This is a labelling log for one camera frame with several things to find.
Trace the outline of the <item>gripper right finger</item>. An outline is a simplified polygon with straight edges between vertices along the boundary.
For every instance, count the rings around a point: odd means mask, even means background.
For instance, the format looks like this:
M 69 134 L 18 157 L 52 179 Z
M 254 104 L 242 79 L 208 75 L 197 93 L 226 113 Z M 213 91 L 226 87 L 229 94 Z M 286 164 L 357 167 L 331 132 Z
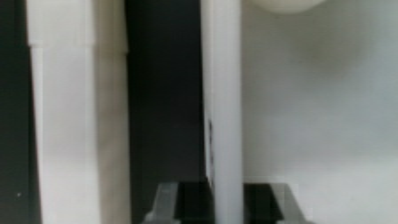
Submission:
M 247 183 L 245 224 L 313 224 L 286 183 Z

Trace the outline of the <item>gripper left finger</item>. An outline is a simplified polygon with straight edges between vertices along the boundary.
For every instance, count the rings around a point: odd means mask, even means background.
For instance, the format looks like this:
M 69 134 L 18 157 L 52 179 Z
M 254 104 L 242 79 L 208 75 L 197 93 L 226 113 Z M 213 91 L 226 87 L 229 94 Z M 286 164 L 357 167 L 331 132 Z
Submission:
M 153 208 L 140 224 L 213 224 L 213 195 L 206 182 L 158 184 Z

